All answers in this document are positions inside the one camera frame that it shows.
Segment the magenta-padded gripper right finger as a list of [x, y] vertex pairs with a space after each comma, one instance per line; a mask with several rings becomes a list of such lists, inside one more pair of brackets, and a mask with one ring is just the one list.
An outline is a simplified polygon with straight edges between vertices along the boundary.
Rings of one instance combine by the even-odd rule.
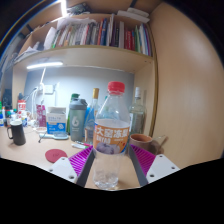
[[135, 145], [129, 146], [129, 156], [141, 186], [179, 171], [179, 168], [164, 154], [154, 155]]

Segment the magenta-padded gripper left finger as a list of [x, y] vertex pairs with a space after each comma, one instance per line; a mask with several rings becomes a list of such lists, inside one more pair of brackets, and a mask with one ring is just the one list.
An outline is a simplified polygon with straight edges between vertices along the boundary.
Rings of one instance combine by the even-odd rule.
[[94, 161], [92, 147], [81, 150], [70, 158], [59, 158], [48, 171], [67, 181], [84, 187]]

